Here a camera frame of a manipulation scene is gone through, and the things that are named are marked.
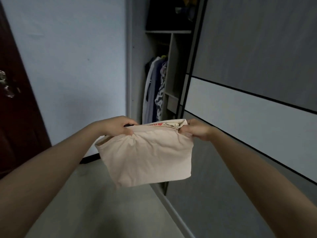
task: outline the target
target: black stripe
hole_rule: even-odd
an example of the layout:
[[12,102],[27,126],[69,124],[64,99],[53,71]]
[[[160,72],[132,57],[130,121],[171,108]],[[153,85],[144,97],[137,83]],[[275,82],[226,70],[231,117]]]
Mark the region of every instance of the black stripe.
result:
[[[193,52],[193,56],[192,56],[192,62],[191,62],[191,68],[189,70],[189,74],[188,74],[188,81],[187,81],[187,87],[186,87],[186,91],[185,91],[185,97],[184,97],[184,103],[183,106],[185,107],[186,104],[186,100],[187,100],[187,94],[188,94],[188,89],[189,89],[189,84],[191,83],[191,76],[193,73],[193,69],[194,69],[194,63],[195,63],[195,59],[196,59],[196,54],[197,54],[197,49],[198,49],[198,43],[199,43],[199,39],[200,39],[200,33],[201,33],[201,28],[203,26],[203,22],[204,22],[204,16],[205,16],[205,11],[206,11],[206,6],[207,6],[207,1],[208,0],[204,0],[203,3],[203,9],[201,12],[201,16],[200,16],[200,23],[199,23],[199,27],[198,27],[198,31],[197,31],[197,36],[196,36],[196,42],[195,42],[195,47],[194,47],[194,52]],[[200,5],[200,0],[198,2],[198,6],[197,8],[197,13],[196,13],[196,18],[198,15],[198,9],[199,9],[199,5]],[[182,94],[183,94],[184,90],[182,89],[179,99],[178,99],[178,104],[177,104],[177,110],[176,110],[176,117],[178,116],[178,112],[179,112],[179,106],[180,106],[180,100],[182,99]],[[183,117],[184,114],[184,109],[181,112],[181,117]]]
[[251,92],[248,92],[248,91],[244,91],[242,89],[233,88],[233,87],[230,87],[228,85],[217,83],[217,82],[210,81],[210,80],[207,80],[207,79],[203,79],[203,78],[200,78],[200,77],[196,77],[196,76],[192,76],[192,77],[196,78],[196,79],[199,79],[199,80],[203,80],[203,81],[209,82],[209,83],[213,83],[213,84],[225,87],[225,88],[230,88],[230,89],[233,89],[233,90],[236,90],[236,91],[240,91],[240,92],[243,92],[245,94],[250,94],[250,95],[256,96],[258,98],[263,98],[263,99],[270,100],[270,101],[273,101],[273,102],[276,102],[276,103],[279,103],[279,104],[283,104],[283,105],[286,105],[286,106],[289,106],[289,107],[292,107],[292,108],[300,109],[302,111],[306,111],[306,112],[309,112],[309,113],[312,113],[312,114],[317,114],[317,111],[314,111],[314,110],[311,110],[311,109],[308,109],[308,108],[303,108],[303,107],[300,107],[300,106],[297,106],[297,105],[294,105],[294,104],[286,103],[286,102],[279,101],[279,100],[276,100],[276,99],[273,99],[273,98],[269,98],[269,97],[262,96],[262,95],[259,95],[259,94],[255,94],[255,93],[251,93]]
[[100,155],[94,154],[94,155],[90,155],[90,156],[87,156],[85,158],[82,158],[82,160],[80,161],[79,164],[88,164],[92,161],[99,160],[99,159],[100,159]]
[[[206,120],[203,120],[202,118],[198,117],[197,115],[195,115],[195,114],[193,114],[193,113],[191,113],[191,112],[189,112],[189,111],[187,111],[187,110],[186,110],[186,112],[187,112],[187,113],[189,113],[189,114],[191,114],[191,115],[193,115],[193,116],[195,116],[196,118],[198,118],[198,119],[200,119],[200,120],[202,120],[202,121],[206,122],[207,124],[209,124],[209,125],[211,125],[211,126],[213,126],[213,127],[218,128],[217,126],[215,126],[215,125],[213,125],[213,124],[211,124],[211,123],[207,122]],[[265,157],[269,158],[270,160],[274,161],[275,163],[277,163],[277,164],[279,164],[279,165],[283,166],[284,168],[287,168],[288,170],[290,170],[290,171],[294,172],[295,174],[297,174],[297,175],[299,175],[299,176],[303,177],[305,180],[308,180],[308,181],[310,181],[311,183],[313,183],[313,184],[317,185],[317,182],[315,182],[315,181],[313,181],[313,180],[311,180],[311,179],[307,178],[306,176],[304,176],[304,175],[302,175],[301,173],[299,173],[299,172],[297,172],[297,171],[293,170],[292,168],[289,168],[289,167],[288,167],[288,166],[286,166],[285,164],[283,164],[283,163],[281,163],[281,162],[279,162],[279,161],[277,161],[277,160],[273,159],[272,157],[270,157],[270,156],[268,156],[267,154],[265,154],[265,153],[263,153],[263,152],[261,152],[261,151],[257,150],[256,148],[253,148],[251,145],[249,145],[249,144],[247,144],[247,143],[245,143],[245,142],[243,142],[243,141],[241,141],[241,140],[237,139],[235,136],[232,136],[231,134],[229,134],[229,133],[227,133],[227,132],[223,131],[222,129],[220,129],[220,128],[218,128],[218,129],[219,129],[219,130],[221,130],[222,132],[224,132],[226,135],[228,135],[228,136],[232,137],[233,139],[235,139],[235,140],[237,140],[237,141],[241,142],[242,144],[244,144],[244,145],[248,146],[249,148],[253,149],[254,151],[256,151],[256,152],[260,153],[261,155],[263,155],[263,156],[265,156]]]

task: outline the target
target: hand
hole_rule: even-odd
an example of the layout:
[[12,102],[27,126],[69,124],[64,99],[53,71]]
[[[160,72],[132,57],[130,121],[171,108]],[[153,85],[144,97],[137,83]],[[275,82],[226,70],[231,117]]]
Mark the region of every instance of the hand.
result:
[[181,127],[179,133],[190,133],[194,137],[198,137],[204,141],[210,141],[211,135],[217,128],[212,127],[208,124],[204,124],[196,119],[187,120],[188,125]]
[[98,133],[100,136],[118,136],[118,135],[132,135],[133,131],[124,127],[126,124],[138,125],[136,121],[126,116],[118,116],[110,119],[104,119],[95,122]]

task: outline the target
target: forearm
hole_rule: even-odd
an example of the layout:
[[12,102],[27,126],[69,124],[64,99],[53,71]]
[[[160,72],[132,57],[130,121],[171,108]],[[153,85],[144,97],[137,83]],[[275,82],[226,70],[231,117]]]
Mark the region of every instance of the forearm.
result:
[[278,237],[316,234],[317,209],[289,180],[220,130],[214,129],[210,140]]
[[24,237],[98,137],[95,124],[88,125],[0,180],[4,237]]

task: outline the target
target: wardrobe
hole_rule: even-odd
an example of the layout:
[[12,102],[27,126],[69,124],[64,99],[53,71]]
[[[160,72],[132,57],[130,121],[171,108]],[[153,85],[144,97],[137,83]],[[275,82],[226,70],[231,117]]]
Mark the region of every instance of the wardrobe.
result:
[[[128,114],[141,121],[144,65],[169,43],[164,119],[216,126],[317,205],[317,1],[199,0],[190,33],[146,32],[150,0],[129,2]],[[185,237],[274,237],[212,144],[198,139],[192,176],[165,184],[161,200]]]

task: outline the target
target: gray floor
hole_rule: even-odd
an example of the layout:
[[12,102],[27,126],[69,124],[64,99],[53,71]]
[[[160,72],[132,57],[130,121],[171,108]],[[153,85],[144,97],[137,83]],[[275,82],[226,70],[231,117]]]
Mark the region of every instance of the gray floor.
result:
[[116,190],[101,160],[80,165],[26,238],[183,238],[150,187]]

